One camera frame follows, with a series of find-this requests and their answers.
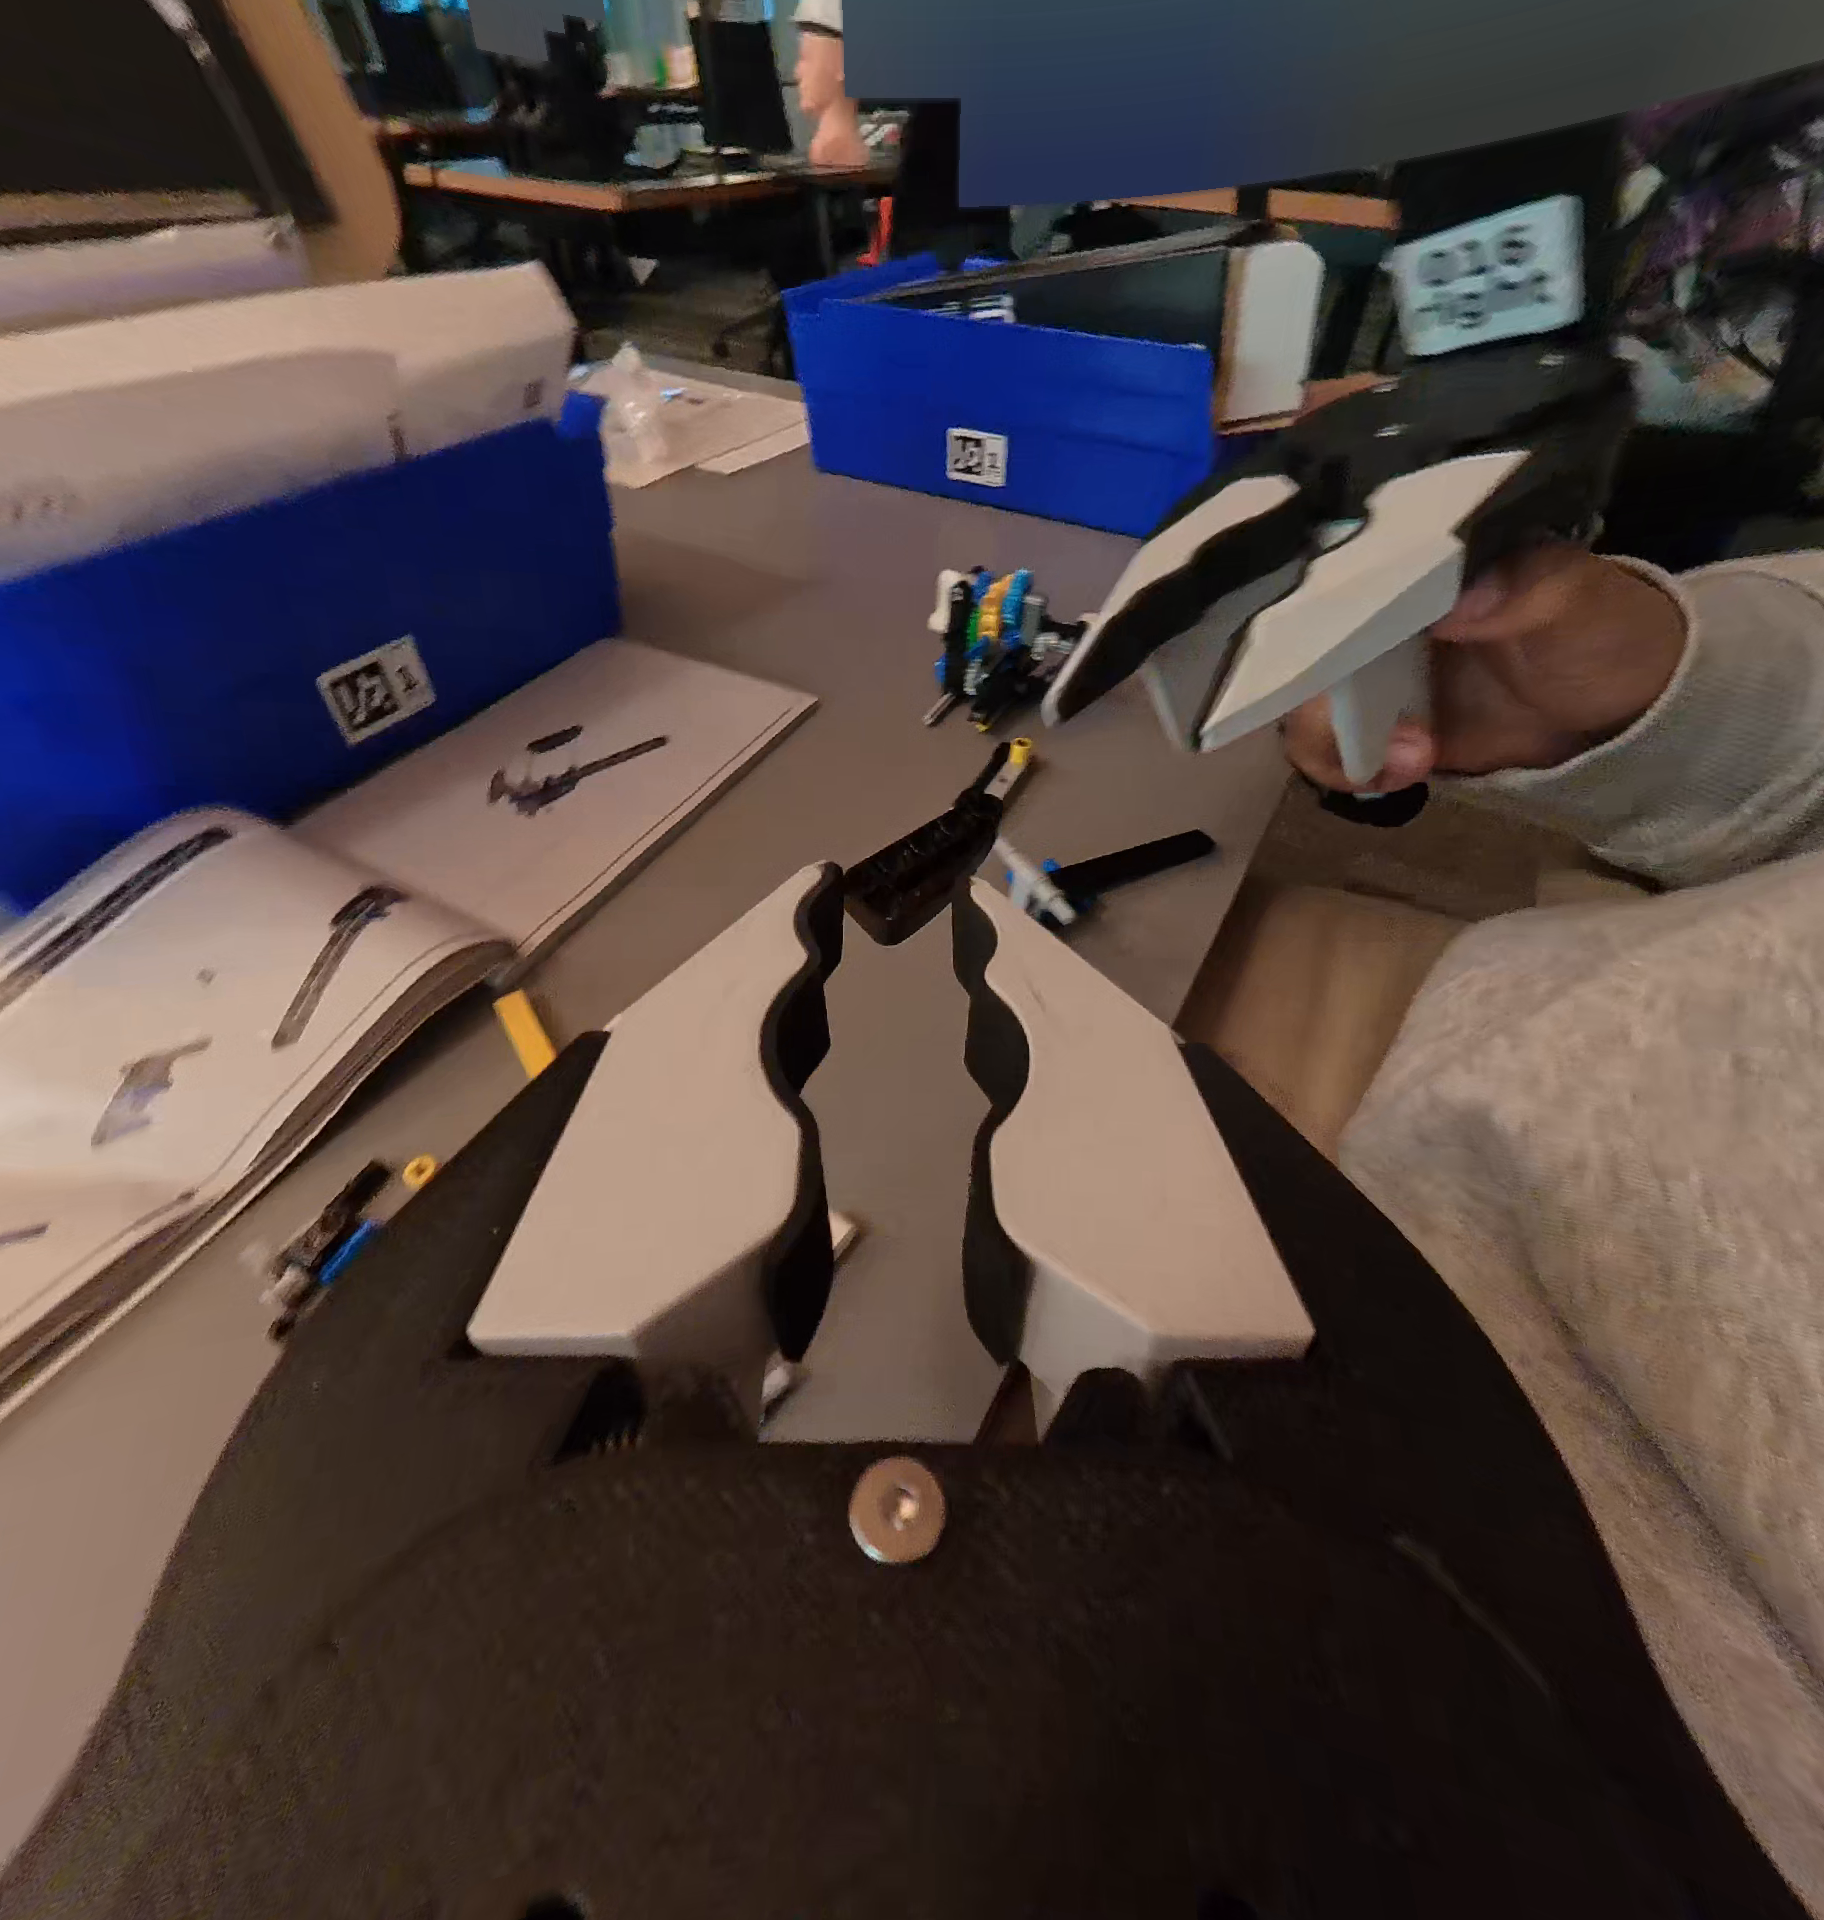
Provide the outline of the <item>person's grey sweatshirt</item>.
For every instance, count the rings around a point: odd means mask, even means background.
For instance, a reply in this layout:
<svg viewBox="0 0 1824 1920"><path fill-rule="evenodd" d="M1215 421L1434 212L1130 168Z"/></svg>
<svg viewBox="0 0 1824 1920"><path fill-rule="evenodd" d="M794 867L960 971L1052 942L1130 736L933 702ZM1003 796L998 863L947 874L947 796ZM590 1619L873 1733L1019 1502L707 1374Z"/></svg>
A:
<svg viewBox="0 0 1824 1920"><path fill-rule="evenodd" d="M1339 1162L1526 1384L1824 1912L1824 851L1468 929Z"/></svg>

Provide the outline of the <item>person's right hand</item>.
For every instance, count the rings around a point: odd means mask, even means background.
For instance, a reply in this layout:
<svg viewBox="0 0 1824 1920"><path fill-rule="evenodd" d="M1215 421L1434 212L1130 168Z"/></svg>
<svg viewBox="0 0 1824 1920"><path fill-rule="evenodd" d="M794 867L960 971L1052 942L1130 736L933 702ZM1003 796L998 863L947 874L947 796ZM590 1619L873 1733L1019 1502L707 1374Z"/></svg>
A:
<svg viewBox="0 0 1824 1920"><path fill-rule="evenodd" d="M1582 546L1510 553L1429 628L1429 720L1345 781L1329 702L1283 713L1283 760L1327 789L1545 772L1631 734L1689 653L1680 597Z"/></svg>

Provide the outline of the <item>multicoloured lego assembly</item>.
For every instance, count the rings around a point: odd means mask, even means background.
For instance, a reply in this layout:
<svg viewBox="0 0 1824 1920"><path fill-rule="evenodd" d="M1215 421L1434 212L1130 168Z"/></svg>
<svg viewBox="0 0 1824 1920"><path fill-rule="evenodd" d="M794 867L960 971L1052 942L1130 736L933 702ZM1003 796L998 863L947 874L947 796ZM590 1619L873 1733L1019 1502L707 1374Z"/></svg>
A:
<svg viewBox="0 0 1824 1920"><path fill-rule="evenodd" d="M929 607L938 653L919 725L947 713L969 713L971 734L1003 725L1044 702L1083 628L1091 616L1052 616L1030 570L938 570Z"/></svg>

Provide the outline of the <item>white cardboard box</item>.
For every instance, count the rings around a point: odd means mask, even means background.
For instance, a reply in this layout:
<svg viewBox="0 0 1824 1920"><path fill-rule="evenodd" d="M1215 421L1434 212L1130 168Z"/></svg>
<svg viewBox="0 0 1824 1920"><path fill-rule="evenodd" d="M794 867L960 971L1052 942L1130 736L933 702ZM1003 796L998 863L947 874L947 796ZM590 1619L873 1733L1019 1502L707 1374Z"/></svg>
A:
<svg viewBox="0 0 1824 1920"><path fill-rule="evenodd" d="M398 463L398 360L299 347L211 370L0 384L0 584Z"/></svg>
<svg viewBox="0 0 1824 1920"><path fill-rule="evenodd" d="M353 281L0 332L0 400L370 347L398 370L388 412L400 448L433 452L517 421L556 421L573 395L573 342L573 306L547 267Z"/></svg>

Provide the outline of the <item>black lego beam yellow pin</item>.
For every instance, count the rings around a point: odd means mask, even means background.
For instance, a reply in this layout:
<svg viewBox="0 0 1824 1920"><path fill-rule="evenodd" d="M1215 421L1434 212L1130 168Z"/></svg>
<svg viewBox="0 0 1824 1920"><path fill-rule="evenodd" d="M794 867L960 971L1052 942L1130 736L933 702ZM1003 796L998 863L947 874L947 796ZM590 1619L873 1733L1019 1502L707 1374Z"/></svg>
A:
<svg viewBox="0 0 1824 1920"><path fill-rule="evenodd" d="M873 942L912 942L951 888L996 854L1003 796L1030 766L1030 736L998 736L996 760L938 816L845 867L845 917Z"/></svg>

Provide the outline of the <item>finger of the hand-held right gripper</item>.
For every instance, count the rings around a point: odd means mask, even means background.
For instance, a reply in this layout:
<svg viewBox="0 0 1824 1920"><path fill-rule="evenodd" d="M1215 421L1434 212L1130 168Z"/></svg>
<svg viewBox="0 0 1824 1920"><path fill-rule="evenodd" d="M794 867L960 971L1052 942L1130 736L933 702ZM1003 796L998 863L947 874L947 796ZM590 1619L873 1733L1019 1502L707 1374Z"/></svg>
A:
<svg viewBox="0 0 1824 1920"><path fill-rule="evenodd" d="M1361 495L1291 473L1230 473L1186 495L1144 540L1069 661L1044 689L1044 725L1069 725L1125 684L1147 684L1164 725L1209 725L1262 607L1278 607L1312 557L1361 524Z"/></svg>
<svg viewBox="0 0 1824 1920"><path fill-rule="evenodd" d="M1226 591L1144 661L1164 734L1221 754L1327 692L1339 754L1389 754L1396 725L1429 713L1429 628L1468 579L1459 516L1516 469L1526 448L1401 473L1353 540Z"/></svg>

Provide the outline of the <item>black monitor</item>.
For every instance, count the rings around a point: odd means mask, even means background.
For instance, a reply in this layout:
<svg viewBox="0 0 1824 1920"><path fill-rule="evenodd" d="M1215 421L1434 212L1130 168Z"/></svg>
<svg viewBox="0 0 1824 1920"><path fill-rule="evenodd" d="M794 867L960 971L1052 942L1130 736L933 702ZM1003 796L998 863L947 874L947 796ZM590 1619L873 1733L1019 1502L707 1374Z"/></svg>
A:
<svg viewBox="0 0 1824 1920"><path fill-rule="evenodd" d="M695 12L687 18L704 132L720 154L794 154L794 112L779 86L779 47L764 12Z"/></svg>

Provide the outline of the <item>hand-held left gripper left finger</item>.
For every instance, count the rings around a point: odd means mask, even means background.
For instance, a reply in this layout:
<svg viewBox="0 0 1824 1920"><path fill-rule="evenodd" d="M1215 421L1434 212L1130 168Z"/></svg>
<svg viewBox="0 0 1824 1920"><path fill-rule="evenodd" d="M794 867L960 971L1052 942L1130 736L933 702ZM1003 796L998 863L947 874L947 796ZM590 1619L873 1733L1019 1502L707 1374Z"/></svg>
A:
<svg viewBox="0 0 1824 1920"><path fill-rule="evenodd" d="M831 1301L831 1194L805 1082L831 1053L845 867L805 863L665 971L599 1066L469 1316L483 1353L704 1374L744 1429Z"/></svg>

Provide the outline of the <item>small black blue lego assembly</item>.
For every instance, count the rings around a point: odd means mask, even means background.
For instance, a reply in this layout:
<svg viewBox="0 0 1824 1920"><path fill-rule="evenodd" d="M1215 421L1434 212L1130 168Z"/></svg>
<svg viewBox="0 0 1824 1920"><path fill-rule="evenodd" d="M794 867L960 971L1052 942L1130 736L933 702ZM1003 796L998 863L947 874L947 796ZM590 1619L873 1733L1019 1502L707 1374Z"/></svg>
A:
<svg viewBox="0 0 1824 1920"><path fill-rule="evenodd" d="M342 1267L382 1234L382 1214L370 1214L388 1187L421 1194L444 1175L433 1155L413 1155L400 1167L366 1162L327 1214L284 1237L269 1267L259 1301L271 1312L269 1334L284 1340L309 1301L342 1280Z"/></svg>

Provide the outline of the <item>grey lego assembly blue pins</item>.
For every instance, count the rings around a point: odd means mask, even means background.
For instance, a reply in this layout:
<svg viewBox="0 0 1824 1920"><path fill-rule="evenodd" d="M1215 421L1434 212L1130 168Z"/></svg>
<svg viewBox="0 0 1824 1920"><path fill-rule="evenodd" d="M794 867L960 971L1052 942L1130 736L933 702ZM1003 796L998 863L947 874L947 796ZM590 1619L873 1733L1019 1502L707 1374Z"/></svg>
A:
<svg viewBox="0 0 1824 1920"><path fill-rule="evenodd" d="M1052 932L1079 929L1101 896L1209 854L1215 854L1209 827L1147 838L1083 863L1030 863L1003 838L996 838L996 863L1003 867L1003 900Z"/></svg>

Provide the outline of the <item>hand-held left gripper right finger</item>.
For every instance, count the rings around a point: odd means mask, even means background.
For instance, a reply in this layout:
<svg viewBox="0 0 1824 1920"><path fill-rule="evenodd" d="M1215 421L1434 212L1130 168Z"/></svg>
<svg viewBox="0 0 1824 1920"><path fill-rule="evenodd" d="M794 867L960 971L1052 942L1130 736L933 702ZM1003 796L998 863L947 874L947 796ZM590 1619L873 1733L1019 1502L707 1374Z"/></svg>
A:
<svg viewBox="0 0 1824 1920"><path fill-rule="evenodd" d="M969 1162L969 1324L1030 1391L1164 1391L1186 1360L1295 1360L1312 1312L1230 1167L1186 1046L996 880L960 880L951 976L985 1094Z"/></svg>

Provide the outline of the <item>wooden office desk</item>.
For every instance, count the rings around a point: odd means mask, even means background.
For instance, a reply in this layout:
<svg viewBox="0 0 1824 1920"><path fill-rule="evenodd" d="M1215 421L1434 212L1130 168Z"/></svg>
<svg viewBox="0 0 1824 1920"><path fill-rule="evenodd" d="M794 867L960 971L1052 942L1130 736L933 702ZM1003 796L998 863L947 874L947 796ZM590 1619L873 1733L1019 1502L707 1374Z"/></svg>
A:
<svg viewBox="0 0 1824 1920"><path fill-rule="evenodd" d="M562 174L515 174L508 165L400 165L398 174L407 194L471 198L471 208L517 208L517 212L720 212L751 198L814 198L819 256L831 267L831 194L881 194L893 191L893 165L855 168L707 168L707 174L654 174L654 184L562 184Z"/></svg>

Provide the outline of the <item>blue bin with black box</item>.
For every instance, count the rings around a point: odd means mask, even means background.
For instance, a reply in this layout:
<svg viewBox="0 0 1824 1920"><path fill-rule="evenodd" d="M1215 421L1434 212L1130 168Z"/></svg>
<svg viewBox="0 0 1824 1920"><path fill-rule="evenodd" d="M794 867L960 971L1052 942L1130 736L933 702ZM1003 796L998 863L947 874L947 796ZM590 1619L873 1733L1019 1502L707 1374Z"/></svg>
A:
<svg viewBox="0 0 1824 1920"><path fill-rule="evenodd" d="M1199 342L881 306L929 267L912 251L786 289L819 473L1147 540L1262 448L1215 434Z"/></svg>

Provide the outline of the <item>open instruction booklet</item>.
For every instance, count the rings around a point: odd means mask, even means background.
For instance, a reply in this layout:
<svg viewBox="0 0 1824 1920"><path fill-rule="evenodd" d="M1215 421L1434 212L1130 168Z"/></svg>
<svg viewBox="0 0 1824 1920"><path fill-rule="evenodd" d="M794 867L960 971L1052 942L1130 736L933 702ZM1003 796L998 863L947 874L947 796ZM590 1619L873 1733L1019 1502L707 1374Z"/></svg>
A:
<svg viewBox="0 0 1824 1920"><path fill-rule="evenodd" d="M0 1422L814 704L590 642L299 823L178 812L0 929Z"/></svg>

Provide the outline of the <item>clear plastic bag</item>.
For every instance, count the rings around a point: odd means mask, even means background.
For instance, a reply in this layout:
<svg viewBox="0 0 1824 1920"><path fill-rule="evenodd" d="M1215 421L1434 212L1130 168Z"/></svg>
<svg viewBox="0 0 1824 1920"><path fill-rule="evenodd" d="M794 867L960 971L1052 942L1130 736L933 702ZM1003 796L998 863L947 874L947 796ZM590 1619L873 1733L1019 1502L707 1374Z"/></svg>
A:
<svg viewBox="0 0 1824 1920"><path fill-rule="evenodd" d="M599 400L599 448L615 473L677 469L677 400L635 342L615 342L577 375L577 395Z"/></svg>

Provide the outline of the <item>wooden post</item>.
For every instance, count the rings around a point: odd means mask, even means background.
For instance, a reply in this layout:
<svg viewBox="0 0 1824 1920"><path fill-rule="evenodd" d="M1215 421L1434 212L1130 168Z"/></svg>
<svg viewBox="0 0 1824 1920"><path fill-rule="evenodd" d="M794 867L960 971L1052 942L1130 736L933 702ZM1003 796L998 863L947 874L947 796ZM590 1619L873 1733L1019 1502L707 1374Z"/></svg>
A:
<svg viewBox="0 0 1824 1920"><path fill-rule="evenodd" d="M220 0L220 12L271 90L271 112L284 115L321 191L321 223L299 223L309 281L388 281L400 246L398 184L327 24L299 0Z"/></svg>

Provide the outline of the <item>blue bin with white boxes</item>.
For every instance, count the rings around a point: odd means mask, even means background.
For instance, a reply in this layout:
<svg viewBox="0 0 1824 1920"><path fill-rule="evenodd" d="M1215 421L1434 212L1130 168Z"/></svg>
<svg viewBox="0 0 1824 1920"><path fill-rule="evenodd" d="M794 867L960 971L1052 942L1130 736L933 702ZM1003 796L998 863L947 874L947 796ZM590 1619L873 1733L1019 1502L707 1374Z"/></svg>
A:
<svg viewBox="0 0 1824 1920"><path fill-rule="evenodd" d="M0 900L299 816L626 628L599 400L0 584Z"/></svg>

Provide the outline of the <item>purple patterned cloth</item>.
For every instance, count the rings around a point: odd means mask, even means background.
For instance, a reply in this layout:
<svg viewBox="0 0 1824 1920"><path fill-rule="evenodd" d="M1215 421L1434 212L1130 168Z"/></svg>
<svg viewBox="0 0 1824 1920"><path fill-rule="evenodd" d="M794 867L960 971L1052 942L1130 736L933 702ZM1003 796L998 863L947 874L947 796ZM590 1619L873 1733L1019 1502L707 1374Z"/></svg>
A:
<svg viewBox="0 0 1824 1920"><path fill-rule="evenodd" d="M1824 516L1824 61L1631 112L1614 256L1612 540L1680 570L1745 516Z"/></svg>

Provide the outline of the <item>person's right forearm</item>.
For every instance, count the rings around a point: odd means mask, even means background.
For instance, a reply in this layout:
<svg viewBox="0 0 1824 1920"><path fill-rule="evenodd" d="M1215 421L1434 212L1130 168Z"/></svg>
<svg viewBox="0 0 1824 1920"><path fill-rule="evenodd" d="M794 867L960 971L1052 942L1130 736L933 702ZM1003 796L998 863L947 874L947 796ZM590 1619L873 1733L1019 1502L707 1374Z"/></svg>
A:
<svg viewBox="0 0 1824 1920"><path fill-rule="evenodd" d="M1666 692L1566 766L1439 782L1662 888L1824 851L1824 553L1638 570L1689 607Z"/></svg>

